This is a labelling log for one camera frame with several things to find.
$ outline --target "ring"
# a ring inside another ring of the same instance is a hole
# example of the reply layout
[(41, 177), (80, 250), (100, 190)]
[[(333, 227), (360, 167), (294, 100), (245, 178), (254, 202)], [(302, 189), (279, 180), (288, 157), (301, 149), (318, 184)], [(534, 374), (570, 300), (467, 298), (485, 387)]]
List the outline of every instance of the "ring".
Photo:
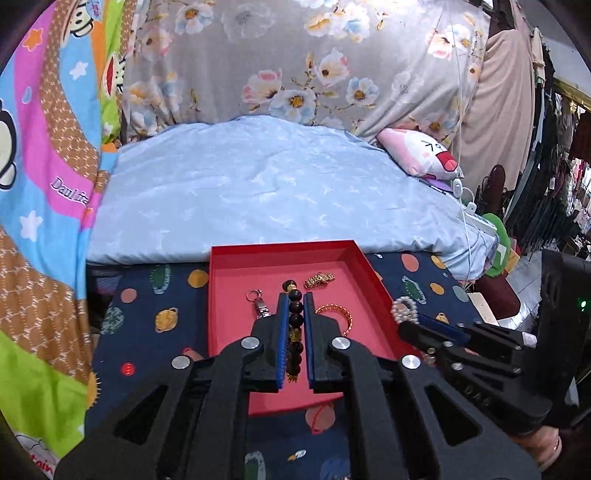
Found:
[[(256, 294), (256, 297), (254, 297), (254, 298), (251, 300), (251, 293), (252, 293), (252, 292), (254, 292), (254, 293)], [(260, 298), (262, 298), (262, 290), (251, 290), (251, 291), (249, 291), (249, 292), (246, 294), (246, 299), (247, 299), (248, 301), (255, 301), (255, 300), (258, 300), (258, 299), (260, 299)]]

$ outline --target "gold chain bracelet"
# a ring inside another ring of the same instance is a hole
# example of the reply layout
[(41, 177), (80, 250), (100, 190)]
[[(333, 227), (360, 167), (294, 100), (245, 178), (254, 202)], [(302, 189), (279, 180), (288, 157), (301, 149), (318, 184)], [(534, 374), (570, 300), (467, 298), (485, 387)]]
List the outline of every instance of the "gold chain bracelet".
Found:
[(320, 273), (318, 272), (312, 278), (308, 278), (304, 282), (304, 288), (306, 290), (312, 290), (312, 288), (319, 287), (320, 285), (326, 285), (329, 282), (332, 282), (335, 279), (335, 276), (332, 273)]
[(351, 331), (351, 328), (353, 328), (353, 316), (349, 313), (349, 311), (345, 307), (342, 307), (340, 305), (335, 305), (334, 303), (329, 303), (327, 305), (322, 305), (321, 307), (318, 307), (316, 309), (316, 313), (323, 313), (328, 310), (332, 310), (334, 312), (339, 312), (341, 315), (343, 315), (347, 319), (347, 322), (349, 322), (349, 327), (343, 332), (343, 336), (346, 337), (349, 334), (349, 332)]

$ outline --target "green cloth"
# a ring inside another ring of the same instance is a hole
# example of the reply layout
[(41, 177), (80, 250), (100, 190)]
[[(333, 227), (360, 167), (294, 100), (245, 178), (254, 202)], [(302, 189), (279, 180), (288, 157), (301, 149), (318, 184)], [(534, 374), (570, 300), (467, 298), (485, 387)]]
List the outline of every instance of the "green cloth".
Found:
[(482, 215), (490, 223), (496, 226), (496, 234), (499, 236), (499, 247), (495, 252), (495, 258), (492, 260), (492, 267), (486, 271), (489, 277), (497, 277), (501, 275), (503, 269), (509, 261), (509, 253), (511, 252), (511, 240), (507, 235), (507, 229), (500, 218), (494, 213), (485, 213)]
[(2, 332), (0, 365), (0, 405), (14, 432), (43, 439), (58, 458), (82, 441), (85, 385), (26, 352)]

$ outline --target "tiled floor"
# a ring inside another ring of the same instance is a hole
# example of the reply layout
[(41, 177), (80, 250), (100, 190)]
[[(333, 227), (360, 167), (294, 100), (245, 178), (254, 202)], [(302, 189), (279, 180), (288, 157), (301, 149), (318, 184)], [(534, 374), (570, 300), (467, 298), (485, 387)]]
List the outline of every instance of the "tiled floor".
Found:
[(507, 282), (521, 300), (521, 310), (509, 319), (499, 319), (502, 327), (518, 329), (530, 316), (538, 312), (540, 305), (540, 283), (542, 279), (542, 252), (521, 257), (513, 271), (507, 276)]

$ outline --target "colorful blanket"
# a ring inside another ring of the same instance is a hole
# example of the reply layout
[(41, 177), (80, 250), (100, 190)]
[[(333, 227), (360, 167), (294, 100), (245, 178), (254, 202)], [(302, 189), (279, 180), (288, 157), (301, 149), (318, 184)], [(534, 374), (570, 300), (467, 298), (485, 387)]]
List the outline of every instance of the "colorful blanket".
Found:
[(0, 409), (49, 477), (84, 434), (86, 247), (117, 159), (134, 10), (57, 0), (0, 76)]

